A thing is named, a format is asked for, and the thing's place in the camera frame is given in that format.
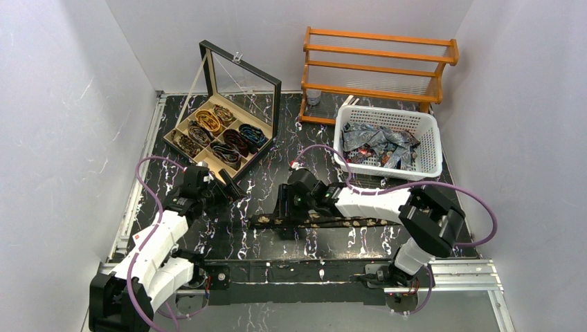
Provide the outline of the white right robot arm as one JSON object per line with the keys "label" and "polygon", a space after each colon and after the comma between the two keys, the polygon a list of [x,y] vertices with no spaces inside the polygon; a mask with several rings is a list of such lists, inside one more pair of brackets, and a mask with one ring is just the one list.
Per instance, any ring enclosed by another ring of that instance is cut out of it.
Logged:
{"label": "white right robot arm", "polygon": [[410,237],[393,257],[388,275],[408,279],[433,259],[451,254],[464,218],[464,211],[434,185],[365,191],[345,183],[325,184],[309,170],[297,169],[279,186],[269,223],[312,228],[331,222],[345,228],[398,223]]}

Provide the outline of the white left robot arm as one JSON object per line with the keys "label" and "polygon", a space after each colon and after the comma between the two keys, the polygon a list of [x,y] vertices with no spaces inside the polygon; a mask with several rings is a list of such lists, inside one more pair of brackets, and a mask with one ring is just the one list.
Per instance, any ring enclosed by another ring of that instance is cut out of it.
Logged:
{"label": "white left robot arm", "polygon": [[175,249],[202,215],[227,210],[244,192],[225,169],[204,162],[183,169],[183,180],[159,201],[153,223],[136,233],[134,247],[89,287],[90,331],[161,331],[154,314],[179,288],[201,283],[204,257]]}

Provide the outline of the black gold floral tie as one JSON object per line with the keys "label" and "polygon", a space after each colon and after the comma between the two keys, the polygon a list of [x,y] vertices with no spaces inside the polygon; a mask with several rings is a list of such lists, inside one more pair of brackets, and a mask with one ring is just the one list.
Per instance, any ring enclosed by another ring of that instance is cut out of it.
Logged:
{"label": "black gold floral tie", "polygon": [[401,225],[401,223],[370,217],[322,216],[317,213],[310,213],[306,216],[291,216],[287,218],[276,217],[271,214],[256,214],[251,216],[247,221],[247,227],[250,229],[372,228],[389,225]]}

